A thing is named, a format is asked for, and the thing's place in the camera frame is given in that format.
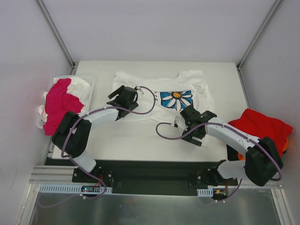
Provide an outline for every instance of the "white flower petal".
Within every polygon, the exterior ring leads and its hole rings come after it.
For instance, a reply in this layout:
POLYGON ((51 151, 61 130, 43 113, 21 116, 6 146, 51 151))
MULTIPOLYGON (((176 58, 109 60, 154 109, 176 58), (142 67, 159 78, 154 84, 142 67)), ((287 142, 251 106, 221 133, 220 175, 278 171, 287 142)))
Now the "white flower petal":
POLYGON ((176 110, 177 111, 181 110, 181 103, 180 103, 180 101, 178 99, 176 100, 176 110))
POLYGON ((161 100, 166 101, 166 100, 170 100, 171 98, 173 97, 170 95, 170 96, 163 97, 161 100))
POLYGON ((176 103, 176 99, 172 99, 169 104, 167 105, 168 108, 171 108, 176 103))
POLYGON ((183 98, 191 98, 192 95, 185 95, 185 96, 182 96, 183 98))
POLYGON ((190 105, 191 103, 189 101, 187 101, 186 99, 184 98, 181 98, 180 101, 185 104, 186 106, 190 105))

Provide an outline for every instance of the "white laundry basket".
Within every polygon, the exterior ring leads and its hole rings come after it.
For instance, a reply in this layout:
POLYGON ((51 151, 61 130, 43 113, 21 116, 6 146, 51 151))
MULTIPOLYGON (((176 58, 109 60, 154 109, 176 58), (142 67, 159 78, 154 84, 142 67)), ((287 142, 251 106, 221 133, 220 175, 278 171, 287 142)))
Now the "white laundry basket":
MULTIPOLYGON (((88 104, 87 104, 87 107, 86 107, 87 110, 89 110, 90 109, 90 102, 92 100, 92 95, 93 95, 94 83, 95 83, 94 78, 92 76, 88 76, 88 75, 63 75, 63 76, 57 76, 55 78, 64 79, 64 78, 71 78, 71 77, 79 77, 79 78, 85 80, 87 83, 90 84, 90 86, 91 86, 90 96, 89 96, 89 101, 88 101, 88 104)), ((37 121, 36 121, 37 127, 40 128, 40 129, 43 129, 44 124, 45 123, 42 121, 41 115, 39 113, 37 113, 37 121)))

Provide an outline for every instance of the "gray wall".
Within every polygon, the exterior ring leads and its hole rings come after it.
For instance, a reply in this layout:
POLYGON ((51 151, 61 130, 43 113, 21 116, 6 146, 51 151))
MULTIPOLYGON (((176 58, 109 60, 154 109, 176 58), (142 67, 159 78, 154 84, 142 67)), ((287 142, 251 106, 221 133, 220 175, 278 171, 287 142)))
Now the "gray wall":
POLYGON ((284 0, 242 68, 252 107, 294 127, 284 155, 285 192, 300 223, 300 1, 284 0))
POLYGON ((33 0, 0 3, 0 224, 14 224, 49 138, 35 126, 54 76, 70 67, 33 0))
POLYGON ((75 61, 239 62, 274 0, 45 0, 75 61))

